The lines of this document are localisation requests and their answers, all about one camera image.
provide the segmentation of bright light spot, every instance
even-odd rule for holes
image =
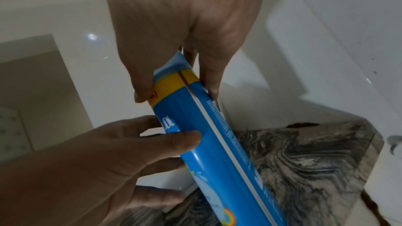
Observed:
[[[89,34],[89,35],[88,35],[88,39],[90,39],[90,40],[92,40],[92,41],[95,41],[97,38],[98,38],[98,36],[95,35],[95,34]]]

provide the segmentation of hand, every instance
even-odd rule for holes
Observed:
[[[172,156],[196,147],[198,131],[140,137],[156,116],[117,121],[0,166],[0,225],[95,226],[139,206],[173,205],[182,192],[136,186],[184,167]]]
[[[136,92],[152,93],[153,71],[183,45],[193,65],[199,53],[200,80],[211,98],[225,67],[243,44],[261,0],[108,0],[119,56]]]

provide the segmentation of person's left hand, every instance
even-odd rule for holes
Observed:
[[[142,176],[184,167],[198,131],[140,137],[156,116],[117,121],[0,165],[0,225],[96,226],[140,206],[174,205],[175,190],[136,186]]]

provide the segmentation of pinky finger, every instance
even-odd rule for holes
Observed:
[[[181,191],[159,189],[150,186],[136,186],[127,208],[176,205],[182,203],[185,195]]]

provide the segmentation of marble slab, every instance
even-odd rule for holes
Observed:
[[[384,144],[368,122],[245,131],[237,137],[290,226],[344,225]],[[220,225],[197,190],[166,226]]]

